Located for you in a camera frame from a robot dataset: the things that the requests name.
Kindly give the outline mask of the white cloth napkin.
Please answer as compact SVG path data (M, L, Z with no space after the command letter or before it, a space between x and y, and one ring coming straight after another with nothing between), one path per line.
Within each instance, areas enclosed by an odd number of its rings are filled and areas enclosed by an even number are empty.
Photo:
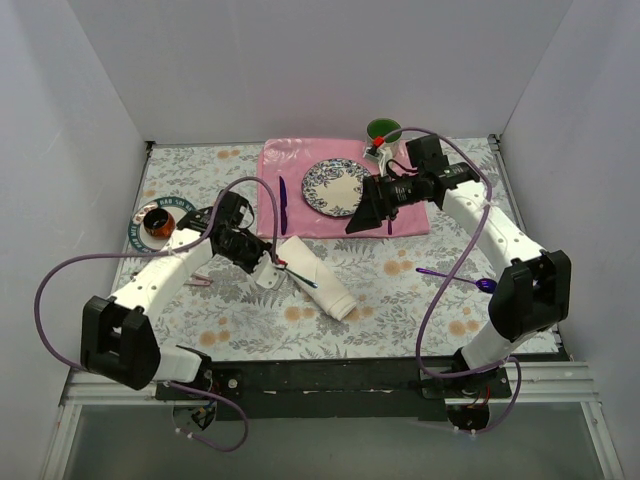
M277 255L284 269L318 284L317 289L312 289L290 276L329 317L342 321L356 307L355 297L299 237L291 237L279 245Z

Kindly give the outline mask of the purple spoon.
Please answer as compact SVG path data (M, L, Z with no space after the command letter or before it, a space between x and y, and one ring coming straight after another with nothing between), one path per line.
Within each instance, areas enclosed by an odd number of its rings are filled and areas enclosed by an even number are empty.
M447 277L445 273L437 272L437 271L426 269L426 268L416 268L415 271L423 275L431 275L439 278ZM477 280L472 280L472 279L467 279L459 276L453 276L452 279L458 282L474 285L479 291L487 294L493 294L497 288L497 282L491 278L480 278Z

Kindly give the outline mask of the iridescent blue fork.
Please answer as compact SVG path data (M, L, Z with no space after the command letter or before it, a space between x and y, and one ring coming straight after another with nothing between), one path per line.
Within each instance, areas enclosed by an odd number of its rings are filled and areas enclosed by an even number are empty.
M292 276L295 280L298 280L299 282L301 282L304 285L307 285L308 287L312 288L312 289L317 289L318 288L318 284L315 281L312 281L288 268L284 269L285 273L287 273L289 276Z

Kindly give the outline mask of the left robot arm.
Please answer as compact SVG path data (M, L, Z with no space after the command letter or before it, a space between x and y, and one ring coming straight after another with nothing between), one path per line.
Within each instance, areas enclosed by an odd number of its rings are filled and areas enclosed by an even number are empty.
M188 398L205 398L214 383L210 358L187 347L159 345L153 323L215 256L226 258L265 289L281 285L283 273L272 262L271 243L241 225L250 209L247 199L228 192L217 207L188 212L162 256L108 298L92 297L82 314L82 367L134 390L173 381Z

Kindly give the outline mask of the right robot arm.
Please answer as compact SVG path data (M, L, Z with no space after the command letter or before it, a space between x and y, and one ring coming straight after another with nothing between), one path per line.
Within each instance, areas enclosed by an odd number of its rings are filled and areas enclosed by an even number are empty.
M453 357L452 380L464 397L489 384L489 372L511 361L527 340L566 319L569 313L571 261L561 250L548 251L531 240L492 202L486 175L469 157L452 164L442 151L447 138L419 129L406 143L411 168L364 178L362 196L345 231L354 234L396 218L400 208L431 202L471 237L464 249L480 249L498 276L488 323Z

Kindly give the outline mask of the cream mug green inside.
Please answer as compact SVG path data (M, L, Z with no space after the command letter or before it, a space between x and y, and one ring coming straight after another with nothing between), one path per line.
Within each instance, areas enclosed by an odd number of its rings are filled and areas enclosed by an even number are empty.
M401 126L395 120L390 118L376 118L369 122L366 127L366 145L370 148L378 137L388 137L385 144L379 147L379 150L388 151L392 155L396 155L400 147Z

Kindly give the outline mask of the blue floral plate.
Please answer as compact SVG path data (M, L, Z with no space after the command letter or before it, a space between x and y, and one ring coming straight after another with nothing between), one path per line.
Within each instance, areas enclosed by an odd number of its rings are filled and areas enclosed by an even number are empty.
M303 176L301 192L315 212L333 218L352 216L360 204L363 179L370 172L361 164L333 158L313 165Z

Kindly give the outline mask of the purple knife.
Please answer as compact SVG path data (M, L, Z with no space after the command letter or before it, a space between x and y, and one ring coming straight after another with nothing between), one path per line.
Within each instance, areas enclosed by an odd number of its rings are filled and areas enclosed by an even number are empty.
M284 237L288 229L288 195L285 179L282 176L278 177L279 184L279 217L280 217L280 235Z

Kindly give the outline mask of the orange brown small cup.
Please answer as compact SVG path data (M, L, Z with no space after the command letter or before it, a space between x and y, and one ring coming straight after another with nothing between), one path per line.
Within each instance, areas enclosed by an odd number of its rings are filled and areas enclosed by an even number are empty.
M155 208L146 213L142 225L148 235L155 239L169 239L176 222L172 214L163 209Z

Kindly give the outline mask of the pink satin placemat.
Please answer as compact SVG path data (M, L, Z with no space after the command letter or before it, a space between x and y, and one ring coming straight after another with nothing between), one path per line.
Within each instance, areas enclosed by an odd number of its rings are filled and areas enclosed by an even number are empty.
M323 139L323 138L281 138L268 140L258 161L259 178L266 181L273 190L278 201L279 210L279 178L282 177L286 189L286 232L280 238L299 236L313 239L337 238L398 238L427 234L430 230L426 207L414 204L400 209L391 223L391 234L388 227L382 226L373 230L347 235L348 217L335 217L316 211L303 196L303 178L307 171L319 162L332 159L353 161L366 170L366 174L378 174L379 168L374 161L363 158L365 143L357 140ZM257 233L269 237L273 230L273 209L269 194L258 191Z

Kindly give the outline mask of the teal rimmed saucer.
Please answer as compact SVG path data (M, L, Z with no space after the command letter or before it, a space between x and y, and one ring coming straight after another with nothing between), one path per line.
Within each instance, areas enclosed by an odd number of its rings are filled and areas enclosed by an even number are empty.
M178 222L194 209L190 201L176 196L159 197L145 203L129 221L129 245L140 253L160 250Z

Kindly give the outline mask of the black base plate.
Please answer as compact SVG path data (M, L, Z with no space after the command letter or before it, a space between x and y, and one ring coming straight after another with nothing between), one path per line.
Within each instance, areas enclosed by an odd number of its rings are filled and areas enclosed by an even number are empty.
M445 402L507 400L504 369L440 380L413 358L216 362L203 380L251 419L413 418L445 421Z

